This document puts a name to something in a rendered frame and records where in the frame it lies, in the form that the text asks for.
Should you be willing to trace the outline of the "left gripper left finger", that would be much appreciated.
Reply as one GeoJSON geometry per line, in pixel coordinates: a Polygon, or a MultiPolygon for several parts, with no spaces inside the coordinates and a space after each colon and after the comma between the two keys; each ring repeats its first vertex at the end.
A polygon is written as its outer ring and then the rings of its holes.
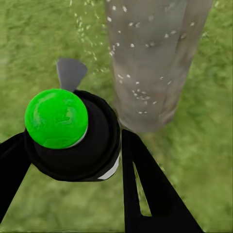
{"type": "Polygon", "coordinates": [[[0,144],[0,223],[31,165],[24,133],[0,144]]]}

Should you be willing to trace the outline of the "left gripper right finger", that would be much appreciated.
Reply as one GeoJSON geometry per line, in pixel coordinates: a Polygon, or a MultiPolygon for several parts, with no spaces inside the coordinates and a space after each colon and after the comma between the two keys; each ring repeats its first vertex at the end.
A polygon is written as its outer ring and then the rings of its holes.
{"type": "Polygon", "coordinates": [[[125,233],[203,233],[140,137],[122,130],[125,233]],[[140,212],[133,162],[152,216],[140,212]]]}

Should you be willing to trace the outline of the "pesticide atomizer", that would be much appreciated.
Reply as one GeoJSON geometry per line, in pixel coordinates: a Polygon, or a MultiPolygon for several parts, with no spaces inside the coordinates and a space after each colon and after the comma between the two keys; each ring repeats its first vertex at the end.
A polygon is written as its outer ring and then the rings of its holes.
{"type": "Polygon", "coordinates": [[[77,86],[87,66],[77,59],[56,62],[61,89],[44,90],[25,114],[25,149],[42,173],[57,181],[110,179],[120,160],[121,132],[104,99],[77,86]]]}

